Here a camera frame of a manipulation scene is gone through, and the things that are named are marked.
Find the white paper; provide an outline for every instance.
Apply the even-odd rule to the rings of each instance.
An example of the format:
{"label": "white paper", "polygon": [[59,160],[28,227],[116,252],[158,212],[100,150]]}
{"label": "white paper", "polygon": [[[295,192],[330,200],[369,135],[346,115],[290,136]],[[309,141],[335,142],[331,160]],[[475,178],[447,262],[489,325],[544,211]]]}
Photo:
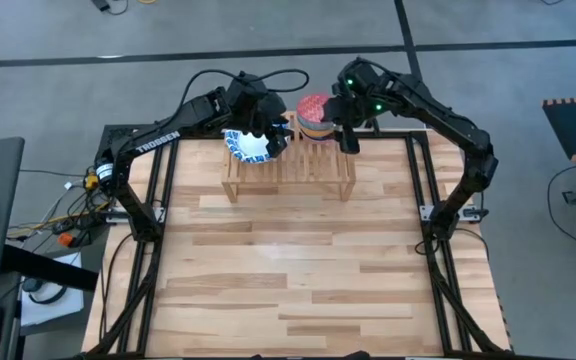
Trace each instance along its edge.
{"label": "white paper", "polygon": [[[55,258],[54,260],[81,268],[81,255],[78,253]],[[56,294],[61,285],[46,283],[39,292],[33,294],[37,300],[43,300]],[[81,311],[84,308],[84,293],[77,289],[68,289],[52,304],[39,305],[30,300],[27,292],[21,291],[21,326],[38,325],[48,320]]]}

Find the wooden table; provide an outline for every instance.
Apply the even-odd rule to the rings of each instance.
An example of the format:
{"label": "wooden table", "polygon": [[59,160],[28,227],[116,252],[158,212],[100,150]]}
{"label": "wooden table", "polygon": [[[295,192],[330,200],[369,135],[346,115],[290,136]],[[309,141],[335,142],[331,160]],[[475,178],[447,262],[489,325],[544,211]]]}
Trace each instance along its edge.
{"label": "wooden table", "polygon": [[221,184],[230,202],[237,202],[240,188],[278,185],[334,185],[339,188],[339,199],[347,201],[357,180],[354,156],[339,151],[336,143],[303,138],[294,111],[287,112],[285,117],[295,136],[277,159],[262,164],[244,163],[224,144]]}
{"label": "wooden table", "polygon": [[[462,160],[445,139],[433,132],[429,138],[445,197],[461,177]],[[334,186],[282,185],[241,189],[231,204],[221,185],[222,150],[218,140],[180,143],[148,356],[441,354],[426,259],[413,250],[421,233],[403,140],[362,141],[347,202]],[[416,154],[423,166],[420,149]],[[142,156],[132,167],[141,196],[151,161]],[[128,232],[127,225],[110,231],[104,266]],[[464,232],[451,241],[464,304],[507,348],[482,243]],[[127,243],[115,263],[111,323],[124,307],[134,251]],[[83,350],[98,341],[100,314],[98,286]],[[134,319],[129,349],[140,311]]]}

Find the blue and white bowl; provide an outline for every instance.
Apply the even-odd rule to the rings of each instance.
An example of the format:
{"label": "blue and white bowl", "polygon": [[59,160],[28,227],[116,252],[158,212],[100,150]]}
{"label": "blue and white bowl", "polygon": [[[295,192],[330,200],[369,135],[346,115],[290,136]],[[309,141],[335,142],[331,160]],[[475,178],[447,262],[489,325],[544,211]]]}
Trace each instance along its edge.
{"label": "blue and white bowl", "polygon": [[224,139],[228,150],[241,162],[261,164],[272,160],[268,150],[266,150],[268,139],[263,135],[256,138],[252,133],[244,135],[238,130],[226,130]]}

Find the wooden tabletop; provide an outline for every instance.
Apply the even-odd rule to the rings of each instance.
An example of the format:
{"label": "wooden tabletop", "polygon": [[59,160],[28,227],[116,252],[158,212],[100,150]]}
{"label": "wooden tabletop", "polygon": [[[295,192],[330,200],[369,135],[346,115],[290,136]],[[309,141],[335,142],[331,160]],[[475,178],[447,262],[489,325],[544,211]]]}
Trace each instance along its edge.
{"label": "wooden tabletop", "polygon": [[[434,132],[429,139],[446,197],[461,177],[461,156]],[[182,141],[179,151],[148,356],[441,354],[426,259],[413,249],[421,232],[403,140],[362,140],[348,202],[339,201],[335,186],[282,185],[242,188],[231,204],[221,186],[223,142]],[[151,161],[142,156],[132,167],[131,184],[142,200]],[[164,176],[162,169],[160,184]],[[424,189],[430,203],[427,184]],[[128,233],[127,225],[111,230],[106,274]],[[491,339],[508,348],[482,243],[465,232],[451,242],[464,304]],[[124,307],[134,252],[130,241],[115,263],[111,323]],[[129,350],[136,347],[140,313]],[[98,342],[100,314],[98,285],[83,350]]]}

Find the yellow cable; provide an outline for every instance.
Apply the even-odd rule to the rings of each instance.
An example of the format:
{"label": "yellow cable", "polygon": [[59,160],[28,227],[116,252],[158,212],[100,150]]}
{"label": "yellow cable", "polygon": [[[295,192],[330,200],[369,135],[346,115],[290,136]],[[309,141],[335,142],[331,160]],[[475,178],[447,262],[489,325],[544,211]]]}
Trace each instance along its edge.
{"label": "yellow cable", "polygon": [[[108,204],[110,204],[110,203],[106,201],[106,202],[104,202],[103,204],[97,206],[94,211],[99,211],[99,210],[103,209],[104,207],[108,206]],[[12,232],[12,233],[6,235],[6,237],[18,237],[18,236],[26,235],[26,234],[28,234],[30,231],[39,230],[39,229],[43,228],[44,226],[46,226],[46,225],[48,225],[48,224],[52,224],[52,223],[56,223],[56,222],[59,222],[59,221],[62,221],[62,220],[66,220],[66,219],[68,219],[68,218],[70,218],[70,217],[83,216],[83,215],[88,215],[88,214],[90,214],[90,211],[82,211],[82,212],[80,212],[80,213],[78,213],[78,214],[73,214],[72,216],[68,216],[68,215],[58,216],[58,217],[49,219],[49,220],[47,220],[47,221],[44,222],[44,223],[41,223],[41,224],[38,224],[38,225],[35,225],[35,226],[31,226],[31,227],[23,228],[24,230],[18,230],[18,231]]]}

